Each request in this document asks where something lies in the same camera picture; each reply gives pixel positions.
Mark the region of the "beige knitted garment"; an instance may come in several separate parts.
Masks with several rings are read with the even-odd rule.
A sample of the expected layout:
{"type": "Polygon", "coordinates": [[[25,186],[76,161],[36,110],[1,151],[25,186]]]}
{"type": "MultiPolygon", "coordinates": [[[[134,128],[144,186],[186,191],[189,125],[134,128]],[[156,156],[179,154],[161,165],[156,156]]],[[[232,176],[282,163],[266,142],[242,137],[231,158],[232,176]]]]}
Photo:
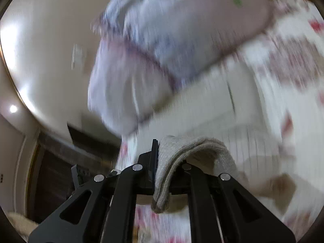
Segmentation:
{"type": "Polygon", "coordinates": [[[158,165],[155,175],[155,191],[151,209],[163,213],[169,207],[169,186],[175,170],[185,160],[194,162],[205,173],[216,176],[229,173],[245,191],[248,183],[238,171],[226,145],[210,137],[166,136],[159,144],[158,165]]]}

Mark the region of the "dark wooden door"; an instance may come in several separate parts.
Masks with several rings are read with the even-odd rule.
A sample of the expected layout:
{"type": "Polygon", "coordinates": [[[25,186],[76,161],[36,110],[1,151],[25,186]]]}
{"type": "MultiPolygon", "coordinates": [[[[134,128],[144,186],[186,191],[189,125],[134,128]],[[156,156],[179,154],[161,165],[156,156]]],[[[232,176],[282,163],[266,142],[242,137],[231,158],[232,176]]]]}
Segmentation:
{"type": "Polygon", "coordinates": [[[74,190],[71,167],[43,146],[36,146],[28,176],[28,219],[41,223],[67,200],[74,190]]]}

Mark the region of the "white floral bed sheet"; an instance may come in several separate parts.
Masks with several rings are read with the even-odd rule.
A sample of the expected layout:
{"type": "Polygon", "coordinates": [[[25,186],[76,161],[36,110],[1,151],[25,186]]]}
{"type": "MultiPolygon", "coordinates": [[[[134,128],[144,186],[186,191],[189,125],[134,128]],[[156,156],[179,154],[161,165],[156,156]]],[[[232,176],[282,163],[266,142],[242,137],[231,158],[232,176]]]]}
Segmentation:
{"type": "Polygon", "coordinates": [[[125,169],[157,139],[215,138],[229,174],[304,240],[323,209],[323,18],[308,0],[274,0],[271,27],[211,66],[122,140],[125,169]]]}

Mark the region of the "lilac floral pillow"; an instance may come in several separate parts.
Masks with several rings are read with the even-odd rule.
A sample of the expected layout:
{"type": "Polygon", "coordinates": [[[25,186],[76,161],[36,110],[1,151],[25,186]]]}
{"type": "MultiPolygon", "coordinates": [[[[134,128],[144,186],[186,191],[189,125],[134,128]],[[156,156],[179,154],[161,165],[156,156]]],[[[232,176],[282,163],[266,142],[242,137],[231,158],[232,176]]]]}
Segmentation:
{"type": "Polygon", "coordinates": [[[174,92],[172,77],[133,46],[102,37],[88,86],[88,109],[127,136],[174,92]]]}
{"type": "Polygon", "coordinates": [[[92,28],[190,78],[262,32],[273,14],[271,0],[110,0],[92,28]]]}

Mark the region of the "white wall switch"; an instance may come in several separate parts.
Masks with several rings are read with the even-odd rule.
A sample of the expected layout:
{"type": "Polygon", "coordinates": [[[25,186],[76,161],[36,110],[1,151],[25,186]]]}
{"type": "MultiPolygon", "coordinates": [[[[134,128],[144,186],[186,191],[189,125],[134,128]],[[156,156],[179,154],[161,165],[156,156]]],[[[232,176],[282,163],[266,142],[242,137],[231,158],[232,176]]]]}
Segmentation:
{"type": "Polygon", "coordinates": [[[72,49],[71,69],[83,70],[85,67],[87,51],[80,45],[74,44],[72,49]]]}

